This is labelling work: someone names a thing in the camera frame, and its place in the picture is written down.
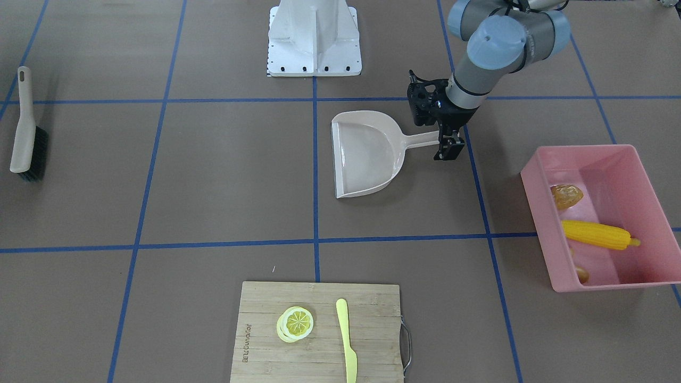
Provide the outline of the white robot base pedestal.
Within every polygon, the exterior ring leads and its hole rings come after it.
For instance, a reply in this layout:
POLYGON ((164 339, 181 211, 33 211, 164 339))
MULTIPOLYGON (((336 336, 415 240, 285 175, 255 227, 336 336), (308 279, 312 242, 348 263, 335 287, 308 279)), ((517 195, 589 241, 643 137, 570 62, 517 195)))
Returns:
POLYGON ((266 73, 272 77, 360 75, 357 10, 346 1, 281 1, 270 8, 266 73))

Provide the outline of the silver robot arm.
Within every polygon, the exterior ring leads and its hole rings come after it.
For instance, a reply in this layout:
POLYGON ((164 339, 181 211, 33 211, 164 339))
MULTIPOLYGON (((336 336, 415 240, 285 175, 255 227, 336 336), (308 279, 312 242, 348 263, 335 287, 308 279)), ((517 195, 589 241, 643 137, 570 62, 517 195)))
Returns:
POLYGON ((460 155, 465 146, 460 129, 503 76, 555 56, 571 36, 564 13, 550 7, 533 9, 527 2, 457 1, 447 27, 467 44, 452 74, 447 79, 425 80, 410 71, 407 87, 416 126, 436 124, 438 129, 409 136, 406 147, 436 145, 436 161, 460 155))

